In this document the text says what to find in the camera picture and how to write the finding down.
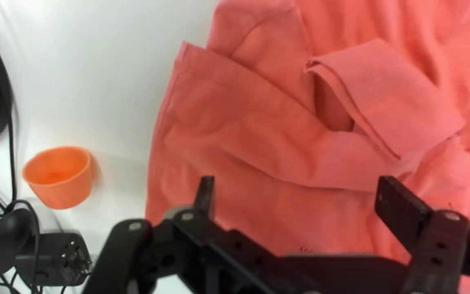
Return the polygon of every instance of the orange plastic bowl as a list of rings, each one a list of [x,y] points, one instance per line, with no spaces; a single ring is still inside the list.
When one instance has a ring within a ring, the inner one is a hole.
[[[27,163],[24,178],[48,207],[69,209],[92,193],[92,155],[79,147],[50,148]]]

